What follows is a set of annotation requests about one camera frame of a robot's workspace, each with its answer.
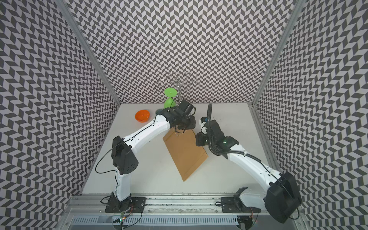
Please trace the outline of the brown kraft file bag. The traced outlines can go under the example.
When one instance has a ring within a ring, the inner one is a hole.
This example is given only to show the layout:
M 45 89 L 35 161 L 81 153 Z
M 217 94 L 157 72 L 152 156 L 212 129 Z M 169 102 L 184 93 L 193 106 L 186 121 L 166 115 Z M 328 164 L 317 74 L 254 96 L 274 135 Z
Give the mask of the brown kraft file bag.
M 204 148 L 196 145 L 195 139 L 193 130 L 177 133 L 173 128 L 163 137 L 183 181 L 186 181 L 208 158 Z

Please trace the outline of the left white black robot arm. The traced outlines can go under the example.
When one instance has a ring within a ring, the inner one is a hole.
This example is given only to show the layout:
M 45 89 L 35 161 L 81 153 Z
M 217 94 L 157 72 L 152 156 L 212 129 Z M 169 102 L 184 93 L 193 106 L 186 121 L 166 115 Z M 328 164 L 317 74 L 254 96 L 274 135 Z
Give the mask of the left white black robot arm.
M 182 100 L 177 106 L 159 111 L 149 124 L 131 135 L 124 138 L 116 136 L 113 139 L 111 157 L 117 171 L 117 187 L 108 201 L 109 206 L 120 212 L 128 210 L 131 205 L 131 176 L 139 165 L 136 157 L 138 152 L 159 134 L 172 128 L 182 131 L 194 129 L 195 113 L 195 106 Z

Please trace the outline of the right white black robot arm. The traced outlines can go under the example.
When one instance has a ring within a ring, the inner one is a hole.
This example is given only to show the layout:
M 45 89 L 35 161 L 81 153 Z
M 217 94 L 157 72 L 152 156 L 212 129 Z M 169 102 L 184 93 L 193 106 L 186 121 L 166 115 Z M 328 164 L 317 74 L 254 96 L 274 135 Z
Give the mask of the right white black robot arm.
M 294 175 L 281 173 L 250 154 L 236 139 L 225 136 L 216 120 L 202 117 L 195 136 L 198 147 L 208 146 L 211 153 L 235 163 L 260 185 L 260 192 L 241 190 L 239 200 L 247 208 L 265 209 L 276 221 L 285 223 L 302 204 L 300 188 Z

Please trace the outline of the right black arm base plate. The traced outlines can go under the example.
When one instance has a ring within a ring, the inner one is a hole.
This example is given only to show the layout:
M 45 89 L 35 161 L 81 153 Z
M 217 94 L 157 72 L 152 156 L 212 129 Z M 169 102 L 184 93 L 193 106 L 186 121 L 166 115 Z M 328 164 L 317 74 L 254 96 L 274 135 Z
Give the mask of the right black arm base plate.
M 261 209 L 246 207 L 239 198 L 221 197 L 220 207 L 223 213 L 260 213 Z

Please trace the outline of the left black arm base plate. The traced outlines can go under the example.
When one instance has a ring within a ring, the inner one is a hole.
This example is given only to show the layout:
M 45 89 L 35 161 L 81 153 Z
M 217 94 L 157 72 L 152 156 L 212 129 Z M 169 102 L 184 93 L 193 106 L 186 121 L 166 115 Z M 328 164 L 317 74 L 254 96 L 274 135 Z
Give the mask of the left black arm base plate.
M 142 213 L 146 205 L 146 197 L 128 197 L 119 201 L 116 197 L 110 197 L 105 207 L 105 213 Z

